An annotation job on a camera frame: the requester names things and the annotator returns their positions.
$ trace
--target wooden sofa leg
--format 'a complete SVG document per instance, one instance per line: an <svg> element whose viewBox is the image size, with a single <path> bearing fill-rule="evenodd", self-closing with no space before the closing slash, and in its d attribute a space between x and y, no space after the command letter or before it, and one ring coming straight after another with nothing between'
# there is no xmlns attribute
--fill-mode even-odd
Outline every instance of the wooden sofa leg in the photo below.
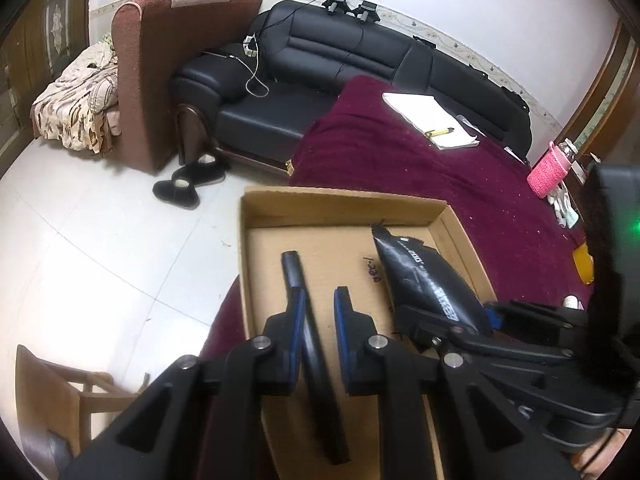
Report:
<svg viewBox="0 0 640 480"><path fill-rule="evenodd" d="M175 107L175 134L178 144L178 161L189 164L212 148L205 118L191 105L178 104Z"/></svg>

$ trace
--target black leather sofa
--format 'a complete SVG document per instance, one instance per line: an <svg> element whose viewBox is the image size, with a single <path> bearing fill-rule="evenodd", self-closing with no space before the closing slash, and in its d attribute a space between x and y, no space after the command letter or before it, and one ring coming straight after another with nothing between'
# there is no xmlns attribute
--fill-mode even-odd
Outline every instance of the black leather sofa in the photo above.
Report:
<svg viewBox="0 0 640 480"><path fill-rule="evenodd" d="M244 85L251 73L237 59L202 54L181 67L170 83L179 137L206 133L222 153L282 170L345 83L369 75L393 83L400 92L433 95L447 111L463 114L526 158L531 145L526 103L425 40L290 0L258 15L252 32L258 41L258 76L270 90L267 97L247 93ZM241 44L218 52L255 67L255 58L246 57ZM255 81L250 89L264 92ZM182 117L185 112L195 116L195 123ZM193 141L185 142L193 151Z"/></svg>

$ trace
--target yellow pen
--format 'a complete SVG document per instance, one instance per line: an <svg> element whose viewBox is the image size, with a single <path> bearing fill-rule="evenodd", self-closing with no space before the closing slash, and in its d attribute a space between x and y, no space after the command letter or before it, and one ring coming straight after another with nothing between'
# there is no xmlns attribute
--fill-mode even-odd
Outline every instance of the yellow pen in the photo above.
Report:
<svg viewBox="0 0 640 480"><path fill-rule="evenodd" d="M438 135L450 134L453 131L453 128L445 128L444 130L430 130L425 132L424 134L427 137L435 137Z"/></svg>

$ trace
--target pink knitted bottle cover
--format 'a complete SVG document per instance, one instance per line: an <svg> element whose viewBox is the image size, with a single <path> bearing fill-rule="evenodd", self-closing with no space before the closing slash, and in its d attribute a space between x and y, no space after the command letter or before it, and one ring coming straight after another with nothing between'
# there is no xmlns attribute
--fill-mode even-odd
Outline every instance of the pink knitted bottle cover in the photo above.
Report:
<svg viewBox="0 0 640 480"><path fill-rule="evenodd" d="M564 168L566 165L558 160L554 150L550 148L527 177L527 182L533 192L540 198L547 196L554 186L566 177L567 170Z"/></svg>

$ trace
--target floral blanket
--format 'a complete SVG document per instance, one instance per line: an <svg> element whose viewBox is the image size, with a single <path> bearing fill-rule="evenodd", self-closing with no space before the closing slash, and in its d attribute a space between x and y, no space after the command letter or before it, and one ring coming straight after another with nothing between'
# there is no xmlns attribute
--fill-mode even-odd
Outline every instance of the floral blanket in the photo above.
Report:
<svg viewBox="0 0 640 480"><path fill-rule="evenodd" d="M106 153L111 136L107 109L118 102L118 58L108 40L85 49L31 107L37 138L60 139L70 150Z"/></svg>

